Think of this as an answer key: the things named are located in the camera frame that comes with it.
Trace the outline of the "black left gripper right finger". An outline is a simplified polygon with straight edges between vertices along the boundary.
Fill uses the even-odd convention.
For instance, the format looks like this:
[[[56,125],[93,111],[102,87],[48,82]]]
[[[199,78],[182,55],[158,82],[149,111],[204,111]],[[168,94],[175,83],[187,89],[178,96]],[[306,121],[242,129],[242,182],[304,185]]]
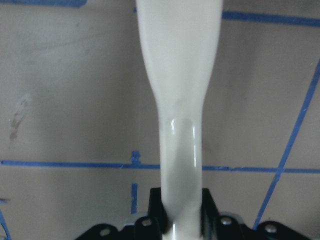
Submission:
[[[204,240],[215,240],[215,221],[219,216],[216,203],[208,188],[202,189],[201,234]]]

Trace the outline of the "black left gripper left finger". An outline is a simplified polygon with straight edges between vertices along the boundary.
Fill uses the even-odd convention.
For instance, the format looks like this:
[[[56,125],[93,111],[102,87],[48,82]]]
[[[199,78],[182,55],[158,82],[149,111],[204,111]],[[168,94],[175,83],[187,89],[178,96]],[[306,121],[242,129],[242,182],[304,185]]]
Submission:
[[[151,231],[155,236],[154,239],[161,240],[167,230],[167,213],[162,203],[160,187],[150,189],[147,215],[155,221],[152,223],[154,230]]]

